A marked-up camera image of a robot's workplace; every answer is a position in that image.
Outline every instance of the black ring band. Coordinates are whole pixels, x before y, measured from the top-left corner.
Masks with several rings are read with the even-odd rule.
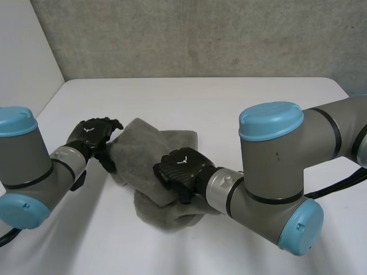
[[[230,216],[230,217],[232,217],[232,214],[231,214],[231,200],[232,200],[233,193],[236,191],[238,185],[240,185],[240,183],[243,182],[243,180],[244,180],[243,177],[242,178],[239,178],[234,183],[234,185],[232,185],[232,188],[231,188],[231,190],[228,193],[227,201],[225,202],[225,209],[227,211],[228,216]]]
[[[357,162],[357,154],[358,154],[358,149],[361,146],[361,143],[363,141],[363,139],[365,138],[365,136],[367,135],[367,125],[364,126],[361,130],[361,132],[359,132],[359,134],[357,135],[353,146],[352,146],[352,150],[350,152],[351,156],[352,156],[352,160]]]
[[[68,166],[65,162],[62,162],[60,159],[51,159],[53,162],[57,162],[60,163],[62,166],[64,166],[66,169],[68,169],[68,171],[70,172],[71,176],[73,177],[73,182],[75,182],[75,173],[74,171],[71,169],[70,166]]]
[[[310,108],[309,110],[316,111],[323,115],[325,119],[330,123],[331,127],[333,128],[334,134],[335,134],[335,150],[333,153],[333,156],[331,159],[334,159],[340,152],[340,149],[342,148],[342,136],[340,134],[340,130],[338,127],[338,124],[335,122],[335,120],[324,110],[318,109],[318,108]]]
[[[35,185],[39,182],[42,182],[43,180],[45,180],[46,178],[48,178],[53,172],[53,163],[51,165],[51,168],[46,172],[44,173],[42,176],[40,176],[39,178],[37,179],[34,179],[34,180],[31,180],[29,182],[25,182],[25,183],[21,183],[21,184],[17,184],[17,185],[8,185],[8,184],[3,184],[3,186],[6,188],[6,189],[9,189],[9,190],[14,190],[14,189],[22,189],[22,188],[26,188],[26,187],[29,187],[29,186],[32,186],[32,185]]]
[[[291,196],[285,199],[262,198],[262,197],[252,194],[250,191],[247,190],[247,188],[246,188],[246,193],[250,198],[252,198],[254,201],[257,201],[257,202],[265,203],[267,205],[286,205],[288,203],[292,203],[292,202],[297,201],[298,199],[301,199],[301,197],[303,196],[303,189],[298,194],[295,194],[294,196]]]

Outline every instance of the concrete wall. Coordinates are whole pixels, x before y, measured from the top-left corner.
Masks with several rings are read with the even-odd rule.
[[[37,116],[63,83],[29,0],[0,0],[0,106]]]
[[[64,77],[324,76],[367,93],[367,0],[31,0]]]

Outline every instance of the gray towel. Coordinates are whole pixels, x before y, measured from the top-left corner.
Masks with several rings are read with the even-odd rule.
[[[200,196],[182,205],[173,190],[167,190],[154,176],[153,165],[161,157],[182,147],[197,149],[193,131],[159,131],[141,119],[134,119],[112,143],[109,151],[117,171],[116,182],[136,189],[134,205],[145,222],[165,230],[176,230],[198,222],[206,213],[218,214]]]

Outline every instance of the white tabletop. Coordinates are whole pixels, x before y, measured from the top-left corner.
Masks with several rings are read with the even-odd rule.
[[[38,122],[50,152],[92,117],[124,125],[140,117],[160,130],[195,130],[200,152],[218,166],[241,170],[237,119],[243,109],[269,101],[305,109],[346,97],[327,78],[73,80]],[[305,192],[357,168],[344,158],[309,168]],[[116,184],[98,162],[90,162],[87,173],[83,188],[70,192],[41,227],[0,249],[1,274],[367,274],[366,184],[318,200],[325,212],[321,238],[297,257],[224,215],[164,233],[136,216],[132,189]]]

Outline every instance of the light blue end cap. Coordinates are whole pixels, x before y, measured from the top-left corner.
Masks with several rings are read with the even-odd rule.
[[[304,201],[293,213],[279,238],[278,246],[294,255],[305,255],[317,241],[323,210],[313,199]]]
[[[0,219],[18,229],[39,227],[50,216],[40,201],[26,195],[7,193],[0,197]]]
[[[294,103],[262,103],[242,111],[239,135],[249,142],[276,139],[297,129],[303,118],[302,109]]]
[[[35,130],[37,126],[37,121],[28,108],[0,108],[0,137],[24,135]]]

